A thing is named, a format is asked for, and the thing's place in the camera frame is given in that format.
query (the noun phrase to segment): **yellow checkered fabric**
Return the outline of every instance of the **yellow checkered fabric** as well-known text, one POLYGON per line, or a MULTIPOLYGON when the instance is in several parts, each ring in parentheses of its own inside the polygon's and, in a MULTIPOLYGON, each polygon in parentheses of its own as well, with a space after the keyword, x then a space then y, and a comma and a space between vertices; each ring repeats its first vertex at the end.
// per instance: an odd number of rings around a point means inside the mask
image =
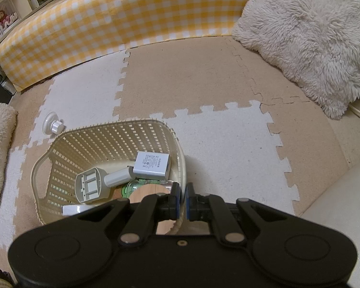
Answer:
POLYGON ((230 35, 247 1, 55 0, 15 27, 0 44, 0 64, 16 89, 23 90, 123 49, 230 35))

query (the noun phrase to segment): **doll in display case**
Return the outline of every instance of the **doll in display case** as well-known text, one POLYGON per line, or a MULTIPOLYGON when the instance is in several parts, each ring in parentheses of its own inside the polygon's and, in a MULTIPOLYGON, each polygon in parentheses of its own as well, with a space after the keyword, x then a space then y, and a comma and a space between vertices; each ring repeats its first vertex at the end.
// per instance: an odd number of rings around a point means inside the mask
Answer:
POLYGON ((19 18, 12 0, 0 0, 0 30, 4 32, 19 18))

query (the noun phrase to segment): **doll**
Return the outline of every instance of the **doll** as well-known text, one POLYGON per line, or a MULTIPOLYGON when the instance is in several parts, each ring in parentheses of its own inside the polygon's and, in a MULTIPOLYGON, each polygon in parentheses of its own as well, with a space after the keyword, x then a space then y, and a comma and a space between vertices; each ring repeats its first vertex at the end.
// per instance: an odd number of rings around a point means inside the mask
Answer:
POLYGON ((2 9, 0 9, 0 26, 5 30, 11 26, 17 19, 17 13, 13 13, 11 16, 7 15, 2 9))

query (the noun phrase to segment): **usb charger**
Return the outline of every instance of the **usb charger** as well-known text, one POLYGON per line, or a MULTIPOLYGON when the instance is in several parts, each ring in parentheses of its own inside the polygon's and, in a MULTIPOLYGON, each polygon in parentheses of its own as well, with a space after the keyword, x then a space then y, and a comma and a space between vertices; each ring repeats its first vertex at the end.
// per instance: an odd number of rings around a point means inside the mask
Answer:
POLYGON ((169 154, 137 152, 133 173, 140 179, 168 180, 170 169, 169 154))

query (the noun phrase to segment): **basket handle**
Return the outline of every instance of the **basket handle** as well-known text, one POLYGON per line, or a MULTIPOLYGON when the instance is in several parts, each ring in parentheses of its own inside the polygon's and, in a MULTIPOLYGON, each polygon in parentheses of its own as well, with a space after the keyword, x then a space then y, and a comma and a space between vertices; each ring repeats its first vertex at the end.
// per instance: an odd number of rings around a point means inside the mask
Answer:
POLYGON ((39 192, 37 190, 37 185, 36 185, 36 175, 37 175, 37 171, 39 171, 40 166, 44 163, 45 160, 47 160, 48 154, 49 152, 46 151, 39 158, 39 160, 36 161, 36 163, 33 165, 31 172, 31 186, 32 186, 33 197, 35 198, 35 202, 37 204, 37 209, 39 208, 39 192))

